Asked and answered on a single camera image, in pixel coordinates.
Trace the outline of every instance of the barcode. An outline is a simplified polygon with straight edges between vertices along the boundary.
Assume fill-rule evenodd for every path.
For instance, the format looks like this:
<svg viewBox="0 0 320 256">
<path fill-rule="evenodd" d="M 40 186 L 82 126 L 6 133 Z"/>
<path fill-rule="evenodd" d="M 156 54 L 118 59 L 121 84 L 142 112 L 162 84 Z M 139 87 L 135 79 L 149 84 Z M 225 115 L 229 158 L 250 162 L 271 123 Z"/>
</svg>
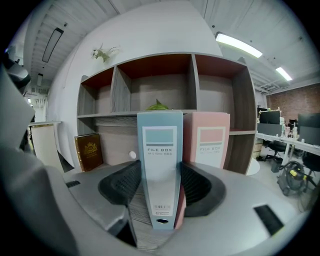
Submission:
<svg viewBox="0 0 320 256">
<path fill-rule="evenodd" d="M 155 205 L 154 208 L 157 210 L 158 209 L 168 210 L 171 208 L 171 206 L 170 205 Z"/>
</svg>

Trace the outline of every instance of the white round hole cover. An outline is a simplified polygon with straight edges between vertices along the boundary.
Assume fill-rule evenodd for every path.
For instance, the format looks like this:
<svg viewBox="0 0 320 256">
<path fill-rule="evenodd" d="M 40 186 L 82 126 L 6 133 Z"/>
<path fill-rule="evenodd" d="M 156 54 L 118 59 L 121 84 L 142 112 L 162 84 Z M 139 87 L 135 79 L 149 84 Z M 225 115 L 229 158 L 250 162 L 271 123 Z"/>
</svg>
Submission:
<svg viewBox="0 0 320 256">
<path fill-rule="evenodd" d="M 132 159 L 136 159 L 136 158 L 137 158 L 137 154 L 136 154 L 134 151 L 130 151 L 130 152 L 129 152 L 129 156 L 130 156 Z"/>
</svg>

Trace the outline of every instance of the brown book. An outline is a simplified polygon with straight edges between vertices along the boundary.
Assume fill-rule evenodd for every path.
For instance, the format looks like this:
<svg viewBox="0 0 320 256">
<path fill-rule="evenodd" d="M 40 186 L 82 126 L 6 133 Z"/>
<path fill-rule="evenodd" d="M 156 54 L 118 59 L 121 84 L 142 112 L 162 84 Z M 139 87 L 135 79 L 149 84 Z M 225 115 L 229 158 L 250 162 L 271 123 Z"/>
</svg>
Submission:
<svg viewBox="0 0 320 256">
<path fill-rule="evenodd" d="M 83 172 L 103 164 L 100 136 L 98 133 L 74 137 L 76 152 Z"/>
</svg>

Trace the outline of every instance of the gray floor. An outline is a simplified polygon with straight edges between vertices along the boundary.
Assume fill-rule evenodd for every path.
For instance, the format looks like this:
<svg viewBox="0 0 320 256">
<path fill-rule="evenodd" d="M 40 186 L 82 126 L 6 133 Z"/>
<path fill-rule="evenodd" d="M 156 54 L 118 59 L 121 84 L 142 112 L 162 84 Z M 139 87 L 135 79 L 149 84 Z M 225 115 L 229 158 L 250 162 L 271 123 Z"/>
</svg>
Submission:
<svg viewBox="0 0 320 256">
<path fill-rule="evenodd" d="M 273 155 L 274 151 L 270 150 L 269 148 L 262 147 L 261 156 L 265 157 L 266 155 Z M 302 163 L 302 160 L 296 157 L 292 157 L 292 160 L 298 161 L 299 163 Z M 265 162 L 261 161 L 260 164 L 260 170 L 258 173 L 254 175 L 250 175 L 249 177 L 252 179 L 256 179 L 263 183 L 265 186 L 267 186 L 270 190 L 272 190 L 274 193 L 279 195 L 282 199 L 288 201 L 292 206 L 297 209 L 298 212 L 304 212 L 310 197 L 311 193 L 314 189 L 314 186 L 312 184 L 308 185 L 308 190 L 306 193 L 302 193 L 300 196 L 285 196 L 283 195 L 279 185 L 277 184 L 278 176 L 280 172 L 274 173 L 271 171 L 272 166 L 272 160 L 269 159 Z M 304 168 L 305 173 L 309 173 L 308 168 Z M 320 179 L 320 173 L 318 172 L 312 172 L 312 177 L 314 182 L 317 184 Z"/>
</svg>

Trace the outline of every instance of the gold emblem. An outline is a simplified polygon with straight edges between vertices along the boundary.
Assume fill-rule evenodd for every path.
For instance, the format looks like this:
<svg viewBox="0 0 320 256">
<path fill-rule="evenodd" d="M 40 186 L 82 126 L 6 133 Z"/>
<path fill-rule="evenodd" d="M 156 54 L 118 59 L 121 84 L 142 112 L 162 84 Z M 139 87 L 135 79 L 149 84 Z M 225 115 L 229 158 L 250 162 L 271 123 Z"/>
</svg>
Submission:
<svg viewBox="0 0 320 256">
<path fill-rule="evenodd" d="M 86 146 L 84 146 L 84 154 L 88 155 L 95 151 L 97 151 L 96 143 L 89 142 Z"/>
</svg>

